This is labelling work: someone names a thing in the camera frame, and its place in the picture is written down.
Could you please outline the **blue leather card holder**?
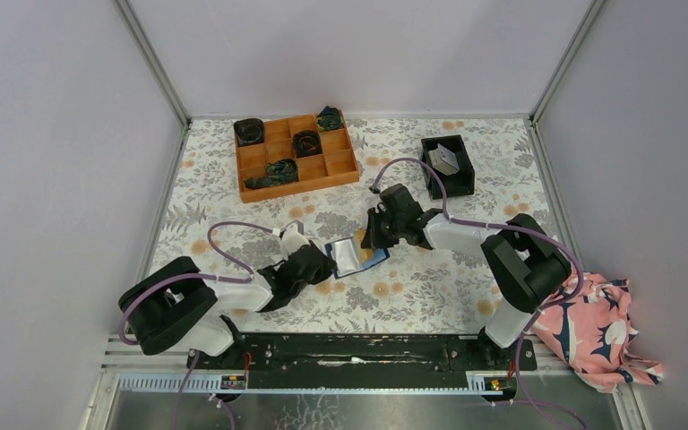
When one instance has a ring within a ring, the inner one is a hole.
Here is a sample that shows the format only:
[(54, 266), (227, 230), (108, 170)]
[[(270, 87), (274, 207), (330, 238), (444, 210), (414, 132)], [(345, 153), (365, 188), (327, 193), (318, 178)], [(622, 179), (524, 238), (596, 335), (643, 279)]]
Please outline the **blue leather card holder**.
[(328, 257), (336, 264), (336, 268), (333, 271), (335, 279), (339, 280), (363, 271), (371, 270), (373, 267), (387, 261), (391, 257), (386, 249), (375, 249), (374, 257), (364, 264), (361, 264), (357, 255), (359, 245), (360, 243), (351, 236), (327, 243), (324, 246)]

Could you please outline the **gold credit card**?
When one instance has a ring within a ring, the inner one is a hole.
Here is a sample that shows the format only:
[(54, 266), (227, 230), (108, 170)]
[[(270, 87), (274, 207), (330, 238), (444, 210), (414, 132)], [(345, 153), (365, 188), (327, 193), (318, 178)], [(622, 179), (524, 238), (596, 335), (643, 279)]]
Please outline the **gold credit card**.
[(364, 264), (374, 257), (374, 250), (367, 245), (360, 244), (357, 250), (357, 255), (359, 262)]

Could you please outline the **black plastic card bin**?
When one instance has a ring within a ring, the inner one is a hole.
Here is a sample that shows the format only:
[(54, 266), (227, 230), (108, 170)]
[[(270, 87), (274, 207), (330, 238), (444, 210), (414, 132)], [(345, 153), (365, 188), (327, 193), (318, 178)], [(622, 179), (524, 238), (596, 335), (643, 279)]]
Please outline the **black plastic card bin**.
[(459, 134), (421, 140), (421, 160), (441, 180), (447, 197), (475, 193), (476, 172), (471, 164), (465, 142)]

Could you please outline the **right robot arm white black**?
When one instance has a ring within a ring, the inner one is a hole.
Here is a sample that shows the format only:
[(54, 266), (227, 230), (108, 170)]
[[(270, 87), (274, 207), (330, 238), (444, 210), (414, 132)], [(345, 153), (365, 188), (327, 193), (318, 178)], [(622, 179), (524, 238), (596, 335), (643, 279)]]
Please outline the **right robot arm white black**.
[(572, 273), (557, 241), (525, 213), (504, 224), (485, 224), (454, 218), (438, 208), (423, 210), (402, 184), (370, 190), (380, 201), (367, 212), (362, 248), (391, 248), (406, 242), (426, 250), (485, 258), (503, 301), (479, 333), (483, 340), (477, 354), (486, 367), (503, 367), (535, 312)]

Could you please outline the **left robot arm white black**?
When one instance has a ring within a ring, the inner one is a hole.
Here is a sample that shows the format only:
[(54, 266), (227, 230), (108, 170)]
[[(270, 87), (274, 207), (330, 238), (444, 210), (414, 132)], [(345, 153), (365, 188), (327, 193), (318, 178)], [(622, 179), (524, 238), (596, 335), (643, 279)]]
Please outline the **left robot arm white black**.
[(311, 242), (249, 279), (204, 273), (192, 258), (178, 257), (119, 298), (118, 338), (147, 356), (183, 347), (230, 368), (241, 359), (242, 345), (229, 312), (276, 311), (304, 288), (327, 280), (335, 268), (335, 261)]

